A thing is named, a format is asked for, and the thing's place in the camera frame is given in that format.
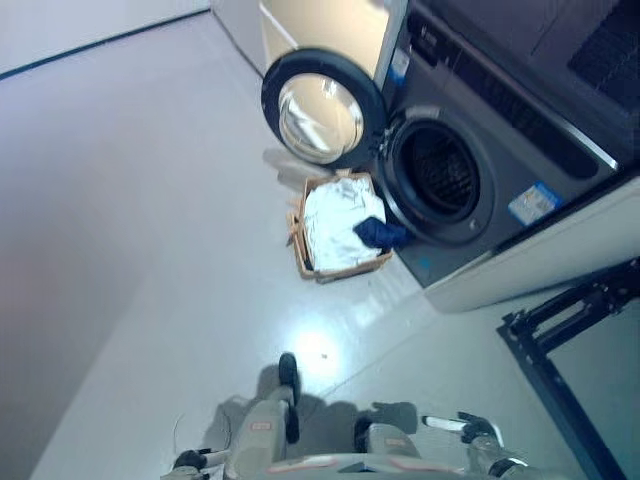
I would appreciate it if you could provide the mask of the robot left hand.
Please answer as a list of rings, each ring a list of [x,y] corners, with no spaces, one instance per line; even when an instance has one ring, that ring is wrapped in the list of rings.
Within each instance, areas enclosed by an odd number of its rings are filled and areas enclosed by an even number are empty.
[[[196,470],[211,469],[224,464],[229,454],[229,449],[217,451],[211,449],[186,450],[178,455],[174,461],[173,468],[193,467]]]

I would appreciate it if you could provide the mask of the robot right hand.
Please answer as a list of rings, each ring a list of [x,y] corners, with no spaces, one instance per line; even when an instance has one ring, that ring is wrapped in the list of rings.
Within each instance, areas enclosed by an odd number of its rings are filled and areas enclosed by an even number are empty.
[[[466,444],[470,444],[477,437],[489,436],[494,438],[501,447],[504,446],[502,433],[496,424],[484,417],[467,412],[459,412],[455,419],[423,415],[421,423],[429,428],[458,434]]]

